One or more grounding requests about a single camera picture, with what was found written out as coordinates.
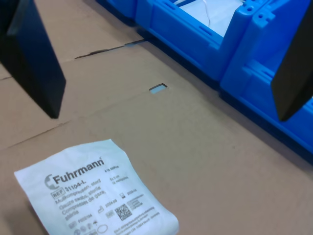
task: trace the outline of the white sterile packet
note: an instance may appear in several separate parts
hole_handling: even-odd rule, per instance
[[[50,235],[175,235],[176,217],[112,140],[67,148],[14,173]]]

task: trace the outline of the qr code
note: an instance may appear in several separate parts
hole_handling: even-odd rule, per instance
[[[125,204],[116,208],[115,211],[122,221],[132,215],[131,211],[128,209],[128,207]]]

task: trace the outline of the white paper wrapper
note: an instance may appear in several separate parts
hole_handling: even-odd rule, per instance
[[[15,172],[50,235],[175,235],[176,217],[113,141],[71,147]]]

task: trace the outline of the blue plastic crate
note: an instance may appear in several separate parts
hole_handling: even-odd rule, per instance
[[[253,16],[221,89],[313,153],[313,100],[280,122],[270,88],[309,4],[310,0],[271,0],[262,7]]]
[[[220,81],[252,16],[268,0],[247,0],[235,11],[224,37],[173,2],[137,0],[135,21],[211,79]]]

